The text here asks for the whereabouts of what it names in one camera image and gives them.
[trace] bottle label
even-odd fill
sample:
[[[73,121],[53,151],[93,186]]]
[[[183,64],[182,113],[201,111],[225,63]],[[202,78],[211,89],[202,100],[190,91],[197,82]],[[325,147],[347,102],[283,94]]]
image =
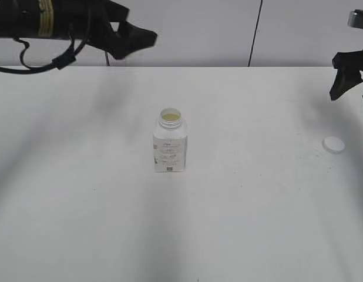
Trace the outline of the bottle label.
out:
[[[186,165],[187,137],[159,139],[153,137],[156,172],[182,172]]]

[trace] white cap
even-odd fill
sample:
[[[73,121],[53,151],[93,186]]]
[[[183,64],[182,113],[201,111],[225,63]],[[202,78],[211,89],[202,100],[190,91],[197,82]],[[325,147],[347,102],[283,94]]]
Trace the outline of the white cap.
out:
[[[326,137],[322,142],[322,146],[326,151],[332,154],[340,154],[345,150],[345,143],[337,137]]]

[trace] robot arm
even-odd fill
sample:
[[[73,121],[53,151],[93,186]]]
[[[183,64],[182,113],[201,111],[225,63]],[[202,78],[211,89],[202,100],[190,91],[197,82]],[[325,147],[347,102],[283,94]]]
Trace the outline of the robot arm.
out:
[[[128,23],[129,10],[110,0],[0,0],[0,38],[13,38],[25,45],[20,59],[28,70],[1,68],[1,72],[33,74],[62,69],[76,60],[85,45],[123,59],[155,45],[157,34]],[[111,22],[118,22],[114,31]],[[24,62],[29,43],[20,38],[70,40],[70,47],[44,67]],[[75,49],[75,39],[81,44]]]
[[[351,12],[348,25],[363,29],[363,11]],[[331,100],[337,100],[345,92],[363,82],[360,71],[363,71],[363,50],[349,53],[337,53],[333,59],[337,77],[330,90]]]

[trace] liquid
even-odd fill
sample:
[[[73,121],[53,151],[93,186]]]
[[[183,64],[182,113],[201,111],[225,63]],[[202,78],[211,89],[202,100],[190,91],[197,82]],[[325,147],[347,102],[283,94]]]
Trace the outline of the liquid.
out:
[[[162,116],[162,119],[168,121],[168,122],[175,122],[178,119],[180,119],[179,115],[175,115],[174,113],[167,113]]]

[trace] robot end effector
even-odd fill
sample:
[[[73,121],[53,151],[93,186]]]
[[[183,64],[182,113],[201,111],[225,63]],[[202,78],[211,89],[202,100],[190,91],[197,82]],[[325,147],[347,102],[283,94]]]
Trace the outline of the robot end effector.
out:
[[[348,25],[363,29],[363,11],[351,12]],[[363,50],[348,53],[337,53],[333,59],[337,76],[330,90],[331,100],[337,100],[345,92],[363,82],[360,71],[363,71]]]

